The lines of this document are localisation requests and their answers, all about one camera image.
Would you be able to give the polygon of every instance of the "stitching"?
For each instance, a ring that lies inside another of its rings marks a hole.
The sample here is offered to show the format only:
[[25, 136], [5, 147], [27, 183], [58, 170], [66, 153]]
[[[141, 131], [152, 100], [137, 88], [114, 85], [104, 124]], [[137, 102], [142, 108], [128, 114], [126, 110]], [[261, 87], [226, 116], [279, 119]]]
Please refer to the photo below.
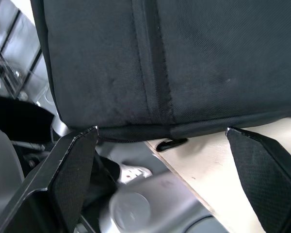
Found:
[[162, 37], [162, 31], [161, 31], [161, 17], [159, 14], [159, 6], [158, 6], [158, 2], [156, 0], [156, 14], [158, 17], [158, 33], [160, 35], [160, 39], [162, 42], [162, 56], [163, 56], [163, 66], [164, 66], [164, 72], [165, 72], [165, 79], [167, 81], [167, 88], [168, 88], [168, 94], [169, 94], [169, 100], [168, 100], [168, 104], [170, 104], [170, 110], [171, 110], [171, 115], [172, 115], [172, 123], [175, 123], [175, 117], [174, 117], [174, 108], [173, 108], [173, 100], [172, 100], [172, 96], [171, 96], [171, 89], [170, 89], [170, 84], [168, 81], [168, 72], [167, 72], [167, 63], [166, 63], [166, 52], [165, 52], [165, 46], [164, 46], [164, 41], [163, 41], [163, 37]]
[[146, 86], [145, 86], [145, 81], [144, 81], [144, 74], [143, 74], [142, 68], [141, 68], [140, 50], [139, 50], [139, 46], [138, 46], [138, 38], [137, 38], [137, 31], [136, 31], [136, 24], [135, 24], [135, 15], [134, 15], [134, 9], [133, 9], [132, 1], [133, 0], [131, 0], [131, 15], [132, 15], [132, 21], [133, 21], [133, 30], [134, 30], [134, 34], [135, 34], [135, 37], [136, 37], [136, 48], [137, 48], [137, 51], [138, 51], [138, 62], [139, 62], [139, 68], [140, 68], [140, 73], [141, 73], [142, 85], [143, 85], [144, 94], [145, 94], [146, 109], [147, 109], [147, 113], [149, 114], [149, 117], [150, 117], [151, 123], [152, 123], [153, 119], [152, 119], [152, 116], [150, 114], [150, 109], [149, 109], [147, 95], [146, 95]]

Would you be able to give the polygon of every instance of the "shoe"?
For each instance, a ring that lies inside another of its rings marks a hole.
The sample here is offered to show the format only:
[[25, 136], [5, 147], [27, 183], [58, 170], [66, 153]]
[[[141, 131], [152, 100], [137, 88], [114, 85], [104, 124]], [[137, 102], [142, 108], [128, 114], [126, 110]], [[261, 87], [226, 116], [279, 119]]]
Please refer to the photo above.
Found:
[[138, 177], [147, 178], [149, 176], [152, 176], [152, 172], [142, 166], [127, 166], [124, 164], [120, 164], [120, 169], [120, 177], [117, 180], [119, 183], [128, 184]]

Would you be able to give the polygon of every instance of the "plywood surface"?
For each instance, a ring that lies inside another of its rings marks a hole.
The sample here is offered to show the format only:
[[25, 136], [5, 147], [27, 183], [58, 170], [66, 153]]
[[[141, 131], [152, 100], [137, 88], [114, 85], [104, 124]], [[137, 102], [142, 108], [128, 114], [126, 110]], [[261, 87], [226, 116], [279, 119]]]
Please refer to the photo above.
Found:
[[[291, 154], [291, 118], [248, 130], [276, 139]], [[243, 192], [224, 132], [190, 138], [185, 145], [157, 153], [160, 142], [147, 144], [230, 232], [265, 232]]]

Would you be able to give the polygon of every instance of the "black fabric cushion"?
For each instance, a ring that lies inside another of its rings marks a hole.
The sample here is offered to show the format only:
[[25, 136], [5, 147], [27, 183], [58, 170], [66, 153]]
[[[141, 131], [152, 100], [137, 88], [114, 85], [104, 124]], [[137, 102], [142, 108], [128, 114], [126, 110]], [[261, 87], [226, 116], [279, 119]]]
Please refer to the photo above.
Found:
[[32, 0], [62, 121], [121, 140], [291, 117], [291, 0]]

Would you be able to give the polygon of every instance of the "gray car seat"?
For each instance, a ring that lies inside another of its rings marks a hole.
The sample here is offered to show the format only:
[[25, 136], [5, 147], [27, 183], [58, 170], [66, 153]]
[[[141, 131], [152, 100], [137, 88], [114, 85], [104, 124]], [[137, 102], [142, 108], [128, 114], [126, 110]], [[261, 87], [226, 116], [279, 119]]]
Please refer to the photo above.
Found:
[[23, 180], [23, 171], [11, 141], [0, 131], [0, 214]]

